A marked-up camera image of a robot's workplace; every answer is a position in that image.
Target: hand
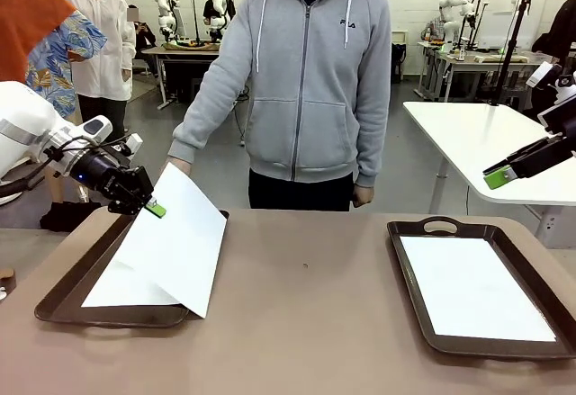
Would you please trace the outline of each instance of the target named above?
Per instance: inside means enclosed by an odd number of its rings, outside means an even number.
[[[365,204],[372,203],[374,200],[374,189],[364,188],[363,186],[356,185],[354,188],[354,197],[352,203],[355,208],[361,208]]]
[[[164,164],[164,167],[162,167],[163,172],[164,172],[164,169],[167,167],[168,163],[174,164],[174,166],[176,168],[178,168],[178,170],[180,170],[182,173],[187,174],[188,176],[192,173],[192,165],[190,163],[186,163],[182,159],[178,159],[178,158],[174,158],[174,157],[168,157],[168,159],[166,160],[166,163]]]
[[[77,53],[74,53],[73,51],[68,51],[68,61],[70,62],[84,62],[86,59],[82,58],[80,55],[78,55]]]

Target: zip-up hoodie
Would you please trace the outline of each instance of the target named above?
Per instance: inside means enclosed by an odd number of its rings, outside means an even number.
[[[251,79],[247,152],[260,175],[317,183],[354,172],[372,187],[390,101],[387,0],[244,0],[171,157],[194,161]]]

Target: hoodie drawstring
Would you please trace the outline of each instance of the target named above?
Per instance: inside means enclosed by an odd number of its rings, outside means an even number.
[[[260,30],[258,31],[258,43],[256,45],[256,72],[260,72],[260,42],[262,41],[262,26],[264,25],[264,11],[266,10],[266,0],[262,3],[262,16],[260,17]]]
[[[256,45],[256,72],[260,72],[260,44],[262,42],[262,28],[264,26],[264,12],[266,10],[266,1],[262,3],[262,15],[260,16],[260,29],[258,30],[258,43]],[[344,38],[344,49],[348,47],[348,25],[350,24],[350,9],[352,8],[352,0],[348,0],[348,7],[346,9],[346,28]]]
[[[348,47],[348,25],[350,24],[350,8],[352,8],[352,0],[348,0],[348,8],[346,9],[346,32],[344,38],[344,49]]]

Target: desk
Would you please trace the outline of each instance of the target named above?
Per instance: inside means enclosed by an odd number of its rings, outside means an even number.
[[[156,57],[160,78],[160,92],[162,93],[162,104],[158,106],[159,110],[164,109],[174,101],[168,100],[166,96],[164,74],[162,71],[162,66],[165,62],[211,64],[220,55],[217,50],[167,50],[164,49],[164,47],[153,47],[152,49],[143,50],[142,53]]]
[[[0,306],[3,393],[573,395],[575,362],[484,362],[426,345],[386,232],[421,219],[231,211],[206,320],[168,331],[39,322],[35,305],[116,220],[97,211]],[[523,226],[461,220],[502,227],[576,315],[576,282]]]
[[[531,179],[520,179],[497,190],[482,172],[542,137],[544,127],[506,106],[473,103],[405,103],[406,110],[443,156],[429,213],[438,213],[448,163],[484,200],[542,205],[546,209],[536,236],[552,247],[554,227],[564,206],[576,206],[576,159],[570,159]],[[554,245],[568,248],[574,244]]]
[[[432,46],[427,41],[419,42],[418,45],[423,49],[424,63],[420,71],[420,80],[418,89],[415,90],[421,98],[439,101],[444,99],[447,103],[450,99],[452,83],[457,73],[474,74],[474,83],[469,95],[462,101],[471,103],[474,101],[476,92],[480,85],[482,74],[497,72],[501,68],[501,63],[494,62],[475,62],[477,56],[490,56],[492,53],[481,53],[477,51],[468,52],[464,61],[449,58],[450,55],[440,51],[439,47]],[[551,57],[535,54],[529,51],[518,53],[520,56],[528,58],[526,64],[510,64],[509,73],[535,72],[545,61],[552,60]],[[446,82],[444,98],[442,97],[443,83]]]

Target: hoodie pocket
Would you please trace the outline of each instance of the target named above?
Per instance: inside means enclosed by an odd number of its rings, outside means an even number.
[[[303,103],[297,167],[330,168],[354,161],[346,116],[342,103]]]
[[[246,149],[251,157],[290,166],[295,133],[295,101],[254,100],[246,139]]]

